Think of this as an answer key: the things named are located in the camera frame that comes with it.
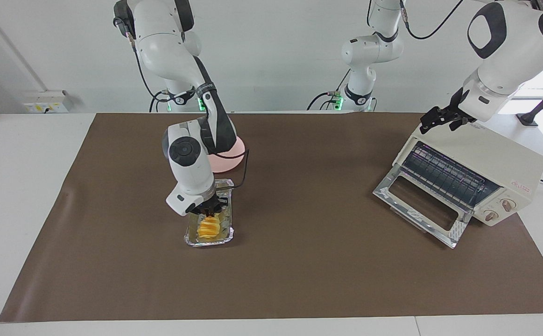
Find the yellow pastry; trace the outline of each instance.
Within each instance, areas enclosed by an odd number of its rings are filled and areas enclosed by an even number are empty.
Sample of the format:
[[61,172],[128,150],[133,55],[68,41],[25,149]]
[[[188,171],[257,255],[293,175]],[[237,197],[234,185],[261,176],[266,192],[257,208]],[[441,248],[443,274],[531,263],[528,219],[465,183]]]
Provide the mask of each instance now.
[[219,220],[219,214],[215,217],[205,217],[201,223],[199,223],[197,233],[199,238],[215,238],[219,234],[221,229]]

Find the foil tray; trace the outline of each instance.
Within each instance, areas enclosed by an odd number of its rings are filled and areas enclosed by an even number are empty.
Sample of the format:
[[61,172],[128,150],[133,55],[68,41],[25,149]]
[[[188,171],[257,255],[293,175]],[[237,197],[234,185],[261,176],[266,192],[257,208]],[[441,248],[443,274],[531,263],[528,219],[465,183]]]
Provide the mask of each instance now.
[[[215,187],[233,187],[231,179],[216,179]],[[218,191],[219,197],[228,198],[228,206],[223,207],[220,213],[220,230],[219,234],[214,238],[199,238],[197,229],[199,223],[205,219],[205,215],[195,215],[194,213],[188,214],[188,228],[186,228],[186,234],[184,234],[184,241],[187,245],[192,247],[214,246],[221,245],[229,242],[233,238],[232,228],[232,189]]]

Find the white table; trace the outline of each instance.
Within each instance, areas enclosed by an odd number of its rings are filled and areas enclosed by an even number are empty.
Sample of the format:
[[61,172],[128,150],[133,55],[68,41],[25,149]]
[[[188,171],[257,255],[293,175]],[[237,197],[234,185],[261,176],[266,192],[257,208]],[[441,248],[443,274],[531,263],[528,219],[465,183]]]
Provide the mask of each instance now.
[[[94,114],[0,115],[0,312]],[[538,128],[497,115],[487,127],[543,155]],[[520,212],[543,254],[543,185]],[[0,323],[0,335],[543,335],[543,314],[357,319]]]

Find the white wall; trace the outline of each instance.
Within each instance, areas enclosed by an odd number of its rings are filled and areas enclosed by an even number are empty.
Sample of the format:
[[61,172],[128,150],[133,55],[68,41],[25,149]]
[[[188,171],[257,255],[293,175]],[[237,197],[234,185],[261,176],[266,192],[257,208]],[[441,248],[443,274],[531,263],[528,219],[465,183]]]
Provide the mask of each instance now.
[[[0,28],[50,90],[66,90],[75,112],[146,111],[133,53],[113,27],[115,0],[0,0]],[[417,35],[433,30],[454,0],[410,0]],[[370,34],[367,0],[192,0],[201,59],[228,110],[304,109],[348,69],[344,41]],[[413,40],[404,55],[378,64],[378,110],[426,111],[446,104],[479,64],[466,28],[483,4],[465,1],[435,36]],[[20,71],[0,62],[0,77]],[[160,79],[148,74],[154,89]],[[6,83],[11,91],[22,81]]]

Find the wire rack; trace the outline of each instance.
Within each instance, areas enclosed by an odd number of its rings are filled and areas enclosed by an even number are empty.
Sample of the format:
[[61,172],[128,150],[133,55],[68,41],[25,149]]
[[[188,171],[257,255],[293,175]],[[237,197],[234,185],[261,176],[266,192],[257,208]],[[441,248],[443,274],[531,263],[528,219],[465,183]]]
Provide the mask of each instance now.
[[402,168],[410,177],[463,209],[474,208],[484,198],[479,196],[486,184],[491,183],[420,141]]

